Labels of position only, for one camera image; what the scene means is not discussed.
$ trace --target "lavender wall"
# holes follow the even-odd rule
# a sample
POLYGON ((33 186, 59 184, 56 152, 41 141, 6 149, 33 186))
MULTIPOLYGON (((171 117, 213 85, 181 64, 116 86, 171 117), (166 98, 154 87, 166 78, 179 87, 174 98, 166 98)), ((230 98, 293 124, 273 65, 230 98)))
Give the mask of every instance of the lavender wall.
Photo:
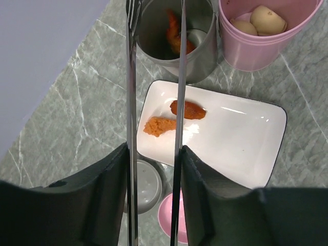
POLYGON ((108 2, 0 1, 0 159, 108 2))

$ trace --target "metal rod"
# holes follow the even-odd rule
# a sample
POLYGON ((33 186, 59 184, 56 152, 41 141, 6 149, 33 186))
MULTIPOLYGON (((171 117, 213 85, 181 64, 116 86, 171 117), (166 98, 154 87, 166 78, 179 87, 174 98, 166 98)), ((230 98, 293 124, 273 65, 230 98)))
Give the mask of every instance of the metal rod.
POLYGON ((178 83, 178 106, 175 133, 174 150, 174 176, 173 176, 173 201, 172 201, 172 223, 171 223, 171 246, 178 245, 179 227, 179 207, 181 189, 181 158, 183 136, 183 119, 185 117, 185 93, 186 93, 186 73, 187 73, 187 28, 186 28, 186 7, 185 0, 182 2, 182 22, 181 22, 181 47, 179 64, 179 83, 178 83))
POLYGON ((136 41, 127 17, 127 143, 130 153, 128 166, 128 246, 138 246, 138 189, 136 142, 136 41))

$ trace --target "white tray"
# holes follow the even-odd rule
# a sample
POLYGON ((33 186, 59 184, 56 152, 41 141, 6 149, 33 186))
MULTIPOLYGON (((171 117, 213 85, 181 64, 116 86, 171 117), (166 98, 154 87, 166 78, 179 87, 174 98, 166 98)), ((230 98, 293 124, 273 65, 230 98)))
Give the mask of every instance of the white tray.
MULTIPOLYGON (((145 133, 152 116, 176 118, 170 104, 178 84, 154 81, 147 92, 138 131, 139 154, 174 166, 175 131, 145 133)), ((283 108, 261 101, 186 87, 186 100, 207 109, 201 120, 184 120, 183 144, 206 164, 248 188, 264 187, 271 176, 285 132, 283 108)))

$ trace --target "potato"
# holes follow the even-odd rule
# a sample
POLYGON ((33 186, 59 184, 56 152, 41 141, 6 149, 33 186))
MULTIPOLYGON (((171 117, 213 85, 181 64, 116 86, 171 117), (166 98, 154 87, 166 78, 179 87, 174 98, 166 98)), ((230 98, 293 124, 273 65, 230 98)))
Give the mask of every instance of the potato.
POLYGON ((259 36, 280 34, 287 28, 287 22, 265 6, 259 6, 253 11, 250 22, 259 36))
POLYGON ((242 21, 242 20, 235 20, 235 19, 230 20, 230 22, 239 31, 249 35, 257 36, 257 31, 251 23, 246 22, 244 20, 242 21))

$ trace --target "pink bucket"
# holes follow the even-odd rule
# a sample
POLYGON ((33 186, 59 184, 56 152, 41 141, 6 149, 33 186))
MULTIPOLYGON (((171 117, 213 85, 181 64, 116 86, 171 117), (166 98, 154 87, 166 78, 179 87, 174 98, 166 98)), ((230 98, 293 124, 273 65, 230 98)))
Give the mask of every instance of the pink bucket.
POLYGON ((238 70, 252 72, 270 65, 290 40, 310 21, 323 0, 219 0, 219 26, 223 56, 238 70), (264 5, 287 23, 287 30, 273 36, 252 36, 236 29, 232 18, 249 21, 252 11, 264 5))

